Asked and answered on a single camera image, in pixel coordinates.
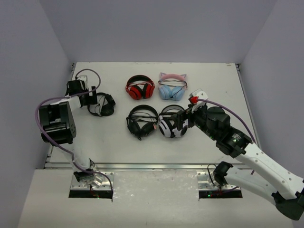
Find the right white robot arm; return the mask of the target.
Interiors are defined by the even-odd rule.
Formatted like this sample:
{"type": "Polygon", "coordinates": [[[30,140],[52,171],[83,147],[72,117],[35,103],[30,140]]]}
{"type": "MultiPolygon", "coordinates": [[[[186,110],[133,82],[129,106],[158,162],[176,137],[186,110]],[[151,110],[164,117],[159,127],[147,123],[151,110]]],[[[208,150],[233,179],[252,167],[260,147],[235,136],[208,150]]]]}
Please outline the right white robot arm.
{"type": "Polygon", "coordinates": [[[230,116],[220,107],[189,107],[173,115],[178,129],[184,121],[196,126],[225,155],[253,169],[253,176],[234,165],[222,161],[213,171],[220,186],[235,185],[244,188],[275,205],[276,209],[292,220],[299,220],[304,212],[304,180],[291,173],[263,152],[242,131],[230,125],[230,116]]]}

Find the black on-ear headphones with cable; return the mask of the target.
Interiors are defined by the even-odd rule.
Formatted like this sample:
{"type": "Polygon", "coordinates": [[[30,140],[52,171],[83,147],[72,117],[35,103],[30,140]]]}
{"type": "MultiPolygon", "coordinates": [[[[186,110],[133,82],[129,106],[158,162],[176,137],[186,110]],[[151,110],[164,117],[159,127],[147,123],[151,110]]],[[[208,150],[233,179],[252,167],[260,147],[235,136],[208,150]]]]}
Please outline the black on-ear headphones with cable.
{"type": "Polygon", "coordinates": [[[90,105],[87,106],[88,112],[93,116],[103,117],[103,116],[110,116],[114,113],[114,106],[116,105],[116,102],[114,101],[113,97],[110,94],[107,93],[97,93],[96,96],[103,97],[103,103],[100,104],[99,99],[97,101],[97,104],[95,104],[94,111],[92,112],[90,110],[90,105]]]}

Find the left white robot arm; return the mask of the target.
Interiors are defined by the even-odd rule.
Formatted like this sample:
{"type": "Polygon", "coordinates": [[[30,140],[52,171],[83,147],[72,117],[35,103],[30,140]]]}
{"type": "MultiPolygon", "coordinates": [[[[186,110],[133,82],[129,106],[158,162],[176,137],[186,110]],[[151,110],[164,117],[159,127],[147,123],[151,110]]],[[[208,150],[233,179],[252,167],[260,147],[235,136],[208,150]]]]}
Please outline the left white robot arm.
{"type": "Polygon", "coordinates": [[[36,108],[35,118],[41,130],[41,137],[43,141],[64,152],[75,175],[92,176],[90,159],[73,144],[76,137],[73,111],[97,102],[96,87],[93,86],[89,90],[85,79],[68,81],[66,96],[54,100],[55,102],[50,104],[43,102],[36,108]]]}

